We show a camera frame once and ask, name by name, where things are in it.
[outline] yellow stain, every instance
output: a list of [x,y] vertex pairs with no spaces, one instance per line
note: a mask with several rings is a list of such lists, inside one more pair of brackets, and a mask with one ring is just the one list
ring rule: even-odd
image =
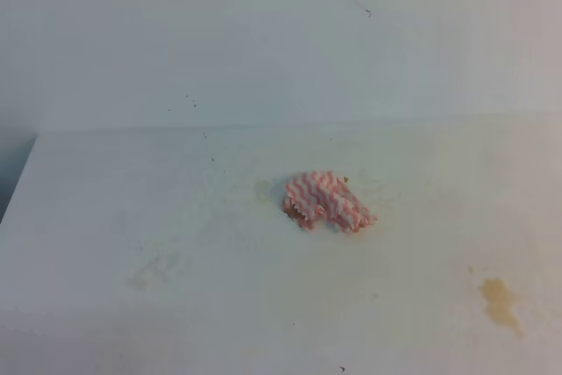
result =
[[519,299],[500,278],[487,278],[479,287],[487,301],[486,313],[497,325],[511,328],[517,335],[523,336],[523,330],[511,310],[511,306]]

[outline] stain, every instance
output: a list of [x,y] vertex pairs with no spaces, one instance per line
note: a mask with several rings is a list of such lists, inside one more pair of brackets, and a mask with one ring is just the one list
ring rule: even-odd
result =
[[260,204],[267,204],[272,202],[270,191],[273,185],[267,180],[260,180],[254,184],[254,195],[256,201]]
[[486,299],[486,314],[497,325],[511,328],[514,333],[522,337],[524,332],[519,320],[511,310],[512,305],[519,296],[509,290],[500,278],[487,278],[479,287],[482,296]]
[[[169,271],[176,268],[180,260],[181,256],[177,251],[167,254],[166,258],[163,260],[160,256],[157,256],[137,270],[133,276],[126,281],[126,285],[138,292],[144,292],[153,280],[161,283],[168,283]],[[164,270],[161,270],[161,261],[165,261],[163,264]],[[187,258],[186,262],[191,265],[190,258]]]

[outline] pink and white striped paper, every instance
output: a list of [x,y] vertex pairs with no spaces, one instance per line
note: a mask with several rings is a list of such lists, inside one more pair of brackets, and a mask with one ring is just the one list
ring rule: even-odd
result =
[[325,219],[344,232],[357,232],[377,221],[332,171],[303,173],[287,183],[285,189],[285,211],[290,215],[289,210],[296,209],[301,227],[312,229],[316,221]]

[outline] wall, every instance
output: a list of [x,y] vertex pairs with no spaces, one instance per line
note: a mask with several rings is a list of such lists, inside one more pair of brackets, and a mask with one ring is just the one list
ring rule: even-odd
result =
[[39,131],[562,110],[558,0],[0,0],[0,11],[0,120]]

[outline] white table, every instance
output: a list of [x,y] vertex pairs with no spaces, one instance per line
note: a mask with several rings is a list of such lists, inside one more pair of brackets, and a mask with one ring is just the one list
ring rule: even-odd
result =
[[[299,230],[277,202],[309,169],[380,222]],[[42,136],[0,227],[0,373],[560,374],[561,214],[552,116]]]

